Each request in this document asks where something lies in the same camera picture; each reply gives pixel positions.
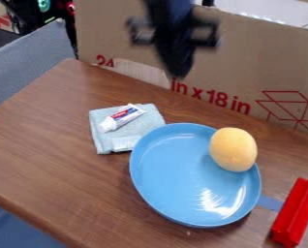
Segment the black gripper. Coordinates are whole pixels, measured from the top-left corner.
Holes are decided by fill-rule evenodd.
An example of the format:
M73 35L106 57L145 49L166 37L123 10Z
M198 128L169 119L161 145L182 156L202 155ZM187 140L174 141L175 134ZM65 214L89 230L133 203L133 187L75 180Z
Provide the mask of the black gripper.
M169 34L169 40L185 38L193 46L157 47L166 69L177 78L185 78L195 62L195 47L219 45L217 20L202 20L194 14L193 0L143 0L147 14L126 20L131 41L135 45L155 44Z

